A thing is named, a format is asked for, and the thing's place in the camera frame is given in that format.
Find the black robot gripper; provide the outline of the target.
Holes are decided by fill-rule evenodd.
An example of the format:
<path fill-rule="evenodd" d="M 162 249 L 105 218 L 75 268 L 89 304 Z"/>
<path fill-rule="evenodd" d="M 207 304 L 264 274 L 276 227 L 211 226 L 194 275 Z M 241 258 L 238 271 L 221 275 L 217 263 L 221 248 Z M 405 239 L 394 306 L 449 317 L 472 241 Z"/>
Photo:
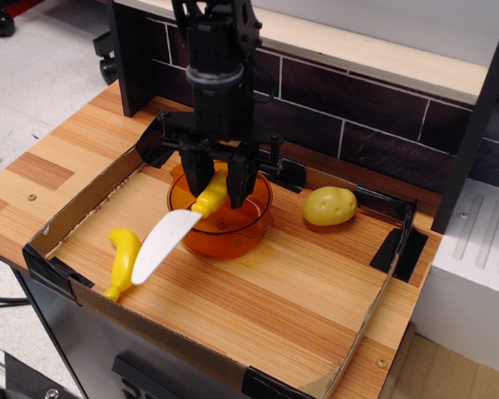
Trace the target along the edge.
<path fill-rule="evenodd" d="M 198 197 L 215 173 L 214 160 L 228 163 L 230 207 L 240 208 L 254 191 L 257 171 L 282 169 L 282 135 L 254 120 L 252 86 L 245 80 L 192 81 L 192 111 L 162 111 L 162 144 L 180 153 L 190 192 Z"/>

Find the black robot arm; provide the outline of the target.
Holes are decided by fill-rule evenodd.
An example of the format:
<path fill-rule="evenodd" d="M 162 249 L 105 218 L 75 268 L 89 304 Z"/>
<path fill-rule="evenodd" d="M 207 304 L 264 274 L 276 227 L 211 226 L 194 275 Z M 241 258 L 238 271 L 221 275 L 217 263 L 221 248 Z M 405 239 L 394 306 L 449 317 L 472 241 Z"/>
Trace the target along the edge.
<path fill-rule="evenodd" d="M 185 74 L 193 110 L 161 112 L 161 142 L 178 150 L 195 196 L 210 183 L 215 161 L 224 161 L 230 205 L 238 209 L 253 193 L 259 171 L 282 169 L 282 135 L 254 119 L 253 53 L 262 43 L 262 25 L 249 1 L 174 1 L 172 6 L 189 53 Z"/>

